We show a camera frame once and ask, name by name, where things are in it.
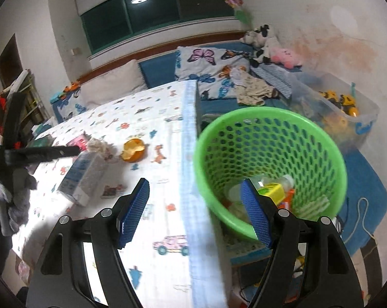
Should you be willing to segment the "clear plastic bottle yellow label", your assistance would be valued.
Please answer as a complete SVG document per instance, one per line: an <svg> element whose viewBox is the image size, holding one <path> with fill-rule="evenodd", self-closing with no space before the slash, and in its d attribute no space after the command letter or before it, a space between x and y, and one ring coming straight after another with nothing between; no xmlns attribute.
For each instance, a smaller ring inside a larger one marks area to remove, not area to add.
<svg viewBox="0 0 387 308"><path fill-rule="evenodd" d="M270 197L276 206L285 199L287 192L294 189L294 179L290 175L270 178L267 175L257 175L250 179L260 195Z"/></svg>

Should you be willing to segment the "blue white milk carton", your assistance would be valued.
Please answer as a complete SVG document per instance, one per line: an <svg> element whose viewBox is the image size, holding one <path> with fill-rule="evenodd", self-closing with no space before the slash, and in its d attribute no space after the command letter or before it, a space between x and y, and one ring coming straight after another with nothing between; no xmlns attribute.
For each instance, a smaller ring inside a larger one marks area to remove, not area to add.
<svg viewBox="0 0 387 308"><path fill-rule="evenodd" d="M85 207L93 197L107 166L100 153L81 153L64 176L58 192L70 202Z"/></svg>

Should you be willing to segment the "pink snack box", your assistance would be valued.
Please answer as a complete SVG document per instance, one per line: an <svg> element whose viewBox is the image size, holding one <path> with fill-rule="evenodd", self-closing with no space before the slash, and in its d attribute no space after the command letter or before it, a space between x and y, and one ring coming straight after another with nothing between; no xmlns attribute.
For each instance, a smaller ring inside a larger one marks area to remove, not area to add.
<svg viewBox="0 0 387 308"><path fill-rule="evenodd" d="M81 135L73 138L66 145L68 147L77 146L83 152L83 151L87 150L87 144L88 144L89 140L90 140L90 137L88 135L86 135L85 133L82 133Z"/></svg>

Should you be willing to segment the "orange peel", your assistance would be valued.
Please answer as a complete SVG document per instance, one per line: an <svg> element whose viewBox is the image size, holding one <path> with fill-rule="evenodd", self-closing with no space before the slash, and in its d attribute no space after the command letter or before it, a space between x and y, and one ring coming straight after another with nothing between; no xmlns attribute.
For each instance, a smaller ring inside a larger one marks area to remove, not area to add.
<svg viewBox="0 0 387 308"><path fill-rule="evenodd" d="M128 163L141 160L145 154L147 145L139 138L128 140L122 148L120 158Z"/></svg>

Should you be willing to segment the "white paper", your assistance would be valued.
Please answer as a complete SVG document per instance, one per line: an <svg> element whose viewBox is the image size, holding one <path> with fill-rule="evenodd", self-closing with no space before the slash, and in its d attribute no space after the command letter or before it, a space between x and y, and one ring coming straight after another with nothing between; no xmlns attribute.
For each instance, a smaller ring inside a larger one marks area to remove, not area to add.
<svg viewBox="0 0 387 308"><path fill-rule="evenodd" d="M95 152L100 154L105 161L110 161L115 155L115 147L112 144L108 144L104 140L91 138L86 143L86 150L88 152Z"/></svg>

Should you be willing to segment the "orange snack wrapper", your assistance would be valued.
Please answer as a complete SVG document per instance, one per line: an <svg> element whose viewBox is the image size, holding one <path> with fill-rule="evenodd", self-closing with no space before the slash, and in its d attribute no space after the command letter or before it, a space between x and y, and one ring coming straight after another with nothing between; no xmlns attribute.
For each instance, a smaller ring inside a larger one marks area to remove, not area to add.
<svg viewBox="0 0 387 308"><path fill-rule="evenodd" d="M290 189L287 192L285 199L279 204L278 208L291 211L292 210L292 200L293 200L294 194L295 194L295 190Z"/></svg>

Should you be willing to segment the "clear round lidded container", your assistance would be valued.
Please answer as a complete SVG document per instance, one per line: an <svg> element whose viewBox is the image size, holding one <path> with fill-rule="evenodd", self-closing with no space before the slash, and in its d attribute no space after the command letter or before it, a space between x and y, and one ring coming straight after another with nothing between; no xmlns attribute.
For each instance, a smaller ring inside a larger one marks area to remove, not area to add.
<svg viewBox="0 0 387 308"><path fill-rule="evenodd" d="M244 211L244 205L241 201L241 184L229 185L225 187L225 196L227 199L227 208L229 211Z"/></svg>

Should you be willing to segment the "green plastic mesh basket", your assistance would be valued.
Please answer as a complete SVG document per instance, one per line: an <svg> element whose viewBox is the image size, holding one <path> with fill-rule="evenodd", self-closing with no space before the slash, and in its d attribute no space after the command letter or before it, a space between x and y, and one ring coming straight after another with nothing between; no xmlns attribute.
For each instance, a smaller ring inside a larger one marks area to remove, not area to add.
<svg viewBox="0 0 387 308"><path fill-rule="evenodd" d="M257 238L253 227L222 204L226 189L245 178L291 176L292 213L307 220L335 218L345 201L347 169L338 146L311 120L285 109L249 107L222 115L200 133L193 160L208 209L248 240Z"/></svg>

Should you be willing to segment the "left butterfly pillow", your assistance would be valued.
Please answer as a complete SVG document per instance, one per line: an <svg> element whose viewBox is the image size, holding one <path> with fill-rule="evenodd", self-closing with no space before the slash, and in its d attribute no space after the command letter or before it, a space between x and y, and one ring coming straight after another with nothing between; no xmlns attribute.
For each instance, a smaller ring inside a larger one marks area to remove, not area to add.
<svg viewBox="0 0 387 308"><path fill-rule="evenodd" d="M86 104L84 104L80 88L67 93L65 98L58 99L56 102L52 103L52 109L58 123L67 121L88 110Z"/></svg>

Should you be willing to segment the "blue floor mat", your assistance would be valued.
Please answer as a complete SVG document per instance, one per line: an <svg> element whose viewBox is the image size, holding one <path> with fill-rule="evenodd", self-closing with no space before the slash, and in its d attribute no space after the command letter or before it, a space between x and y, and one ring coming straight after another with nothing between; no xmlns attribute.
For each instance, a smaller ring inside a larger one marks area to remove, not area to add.
<svg viewBox="0 0 387 308"><path fill-rule="evenodd" d="M347 194L337 215L341 237L350 255L364 247L387 212L387 190L358 151L344 155Z"/></svg>

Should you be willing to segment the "blue white patterned cloth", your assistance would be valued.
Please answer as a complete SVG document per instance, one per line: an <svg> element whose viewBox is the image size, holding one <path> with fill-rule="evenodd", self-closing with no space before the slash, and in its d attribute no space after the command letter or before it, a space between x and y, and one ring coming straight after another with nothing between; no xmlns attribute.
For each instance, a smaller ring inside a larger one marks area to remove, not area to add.
<svg viewBox="0 0 387 308"><path fill-rule="evenodd" d="M260 79L265 80L269 85L273 86L285 99L290 99L292 96L292 85L290 82L290 73L277 65L259 65L258 67L250 67L251 73Z"/></svg>

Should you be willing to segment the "beige pillow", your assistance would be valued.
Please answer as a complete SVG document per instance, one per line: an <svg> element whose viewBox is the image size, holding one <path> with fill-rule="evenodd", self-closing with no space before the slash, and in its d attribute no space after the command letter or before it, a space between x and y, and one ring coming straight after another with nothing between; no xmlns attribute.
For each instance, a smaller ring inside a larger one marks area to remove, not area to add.
<svg viewBox="0 0 387 308"><path fill-rule="evenodd" d="M131 60L125 65L83 83L79 97L87 109L94 109L147 89L148 86L137 60Z"/></svg>

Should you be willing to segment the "pink plush toy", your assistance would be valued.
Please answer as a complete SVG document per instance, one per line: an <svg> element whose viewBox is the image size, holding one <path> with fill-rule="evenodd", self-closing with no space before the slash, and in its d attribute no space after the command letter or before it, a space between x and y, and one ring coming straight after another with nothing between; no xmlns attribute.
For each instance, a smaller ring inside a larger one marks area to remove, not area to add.
<svg viewBox="0 0 387 308"><path fill-rule="evenodd" d="M292 50L274 47L270 53L272 63L281 64L287 69L301 67L303 61L301 57Z"/></svg>

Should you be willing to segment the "black white cow plush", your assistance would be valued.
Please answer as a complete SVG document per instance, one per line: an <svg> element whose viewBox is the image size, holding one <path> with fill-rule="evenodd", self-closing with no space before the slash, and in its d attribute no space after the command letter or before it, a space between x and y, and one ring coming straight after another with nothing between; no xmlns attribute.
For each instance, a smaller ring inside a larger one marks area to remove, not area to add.
<svg viewBox="0 0 387 308"><path fill-rule="evenodd" d="M263 24L253 30L245 32L240 42L253 47L253 57L250 65L254 68L260 64L270 64L276 50L282 49L274 28L269 24Z"/></svg>

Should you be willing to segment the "dark window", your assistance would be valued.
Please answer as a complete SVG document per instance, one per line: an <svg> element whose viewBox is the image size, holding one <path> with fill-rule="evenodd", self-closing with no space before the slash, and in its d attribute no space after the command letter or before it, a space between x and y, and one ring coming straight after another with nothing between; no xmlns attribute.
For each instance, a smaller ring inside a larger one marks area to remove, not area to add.
<svg viewBox="0 0 387 308"><path fill-rule="evenodd" d="M230 17L223 0L76 0L92 54L166 26Z"/></svg>

